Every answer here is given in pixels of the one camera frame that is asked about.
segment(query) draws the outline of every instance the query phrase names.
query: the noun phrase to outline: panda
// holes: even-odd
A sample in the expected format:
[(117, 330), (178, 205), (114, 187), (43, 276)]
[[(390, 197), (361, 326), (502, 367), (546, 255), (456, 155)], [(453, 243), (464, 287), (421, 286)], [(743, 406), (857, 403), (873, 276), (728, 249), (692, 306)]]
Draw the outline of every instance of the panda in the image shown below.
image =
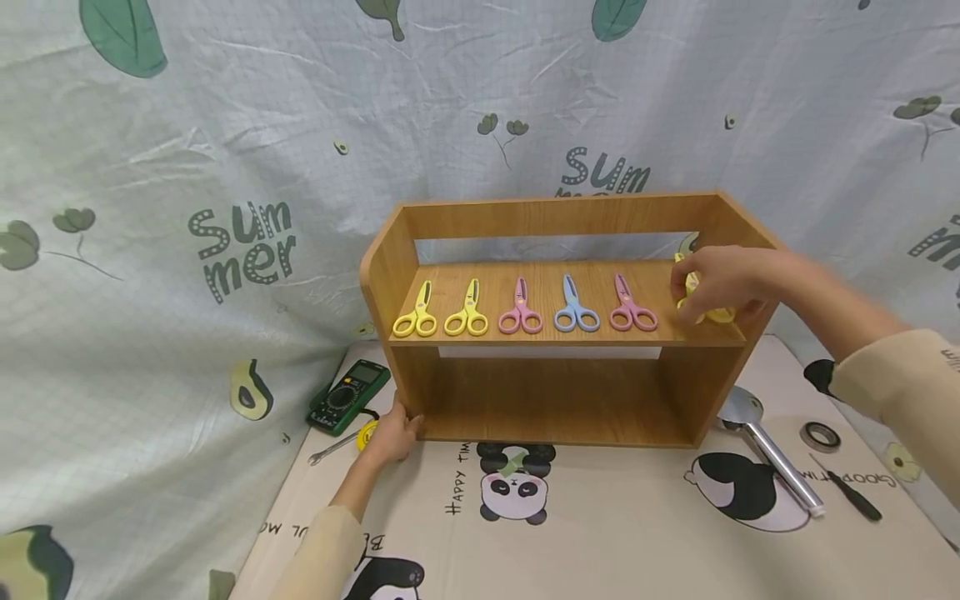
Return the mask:
[(550, 444), (482, 443), (477, 454), (486, 473), (480, 482), (480, 516), (487, 521), (505, 518), (542, 525), (549, 490), (544, 478), (557, 450)]
[(420, 600), (423, 567), (406, 559), (367, 556), (347, 581), (343, 600)]
[(770, 465), (730, 452), (698, 456), (684, 476), (714, 508), (753, 529), (797, 531), (810, 514), (791, 495)]

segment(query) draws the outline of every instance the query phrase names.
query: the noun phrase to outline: beige sleeve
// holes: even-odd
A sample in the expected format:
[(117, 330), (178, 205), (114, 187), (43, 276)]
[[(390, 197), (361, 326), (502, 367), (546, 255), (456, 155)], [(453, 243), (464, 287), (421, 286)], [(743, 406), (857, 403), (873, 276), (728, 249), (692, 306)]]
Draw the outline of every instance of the beige sleeve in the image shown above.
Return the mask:
[(271, 600), (340, 600), (364, 552), (363, 531), (342, 506), (321, 509), (297, 554), (284, 569)]
[(960, 350), (934, 331), (904, 331), (840, 363), (830, 391), (890, 427), (960, 508)]

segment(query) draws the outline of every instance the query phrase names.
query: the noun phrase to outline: white curtain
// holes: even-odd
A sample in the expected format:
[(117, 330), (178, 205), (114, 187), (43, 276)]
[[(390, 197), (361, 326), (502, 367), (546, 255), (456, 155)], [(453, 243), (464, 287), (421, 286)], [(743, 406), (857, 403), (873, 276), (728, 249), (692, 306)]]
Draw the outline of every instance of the white curtain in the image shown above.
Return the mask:
[[(237, 571), (308, 398), (370, 335), (357, 266), (401, 201), (721, 187), (960, 339), (958, 23), (949, 0), (8, 0), (0, 544), (53, 557), (51, 598)], [(824, 356), (789, 314), (773, 331)]]

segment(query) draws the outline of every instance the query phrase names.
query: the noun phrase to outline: human hand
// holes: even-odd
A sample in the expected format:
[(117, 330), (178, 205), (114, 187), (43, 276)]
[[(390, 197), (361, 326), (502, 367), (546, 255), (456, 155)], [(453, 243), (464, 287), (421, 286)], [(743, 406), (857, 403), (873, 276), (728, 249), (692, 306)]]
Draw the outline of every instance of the human hand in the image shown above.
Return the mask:
[(790, 252), (740, 246), (707, 246), (674, 264), (670, 289), (674, 299), (686, 296), (686, 276), (697, 272), (700, 284), (687, 298), (678, 315), (684, 324), (694, 324), (715, 308), (734, 308), (750, 316), (768, 300), (776, 300), (780, 278), (802, 261)]
[(373, 436), (361, 457), (383, 466), (387, 463), (402, 461), (410, 454), (410, 448), (417, 441), (417, 432), (423, 423), (423, 415), (407, 419), (407, 409), (394, 395), (394, 407), (380, 418), (373, 430)]

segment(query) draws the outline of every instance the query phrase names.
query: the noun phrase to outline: green multimeter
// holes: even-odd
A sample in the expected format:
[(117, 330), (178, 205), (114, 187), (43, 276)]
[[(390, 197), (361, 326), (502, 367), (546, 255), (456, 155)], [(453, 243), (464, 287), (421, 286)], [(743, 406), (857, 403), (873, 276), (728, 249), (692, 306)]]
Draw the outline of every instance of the green multimeter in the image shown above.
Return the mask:
[(326, 394), (320, 393), (310, 401), (306, 421), (325, 433), (339, 436), (388, 381), (389, 369), (360, 359)]

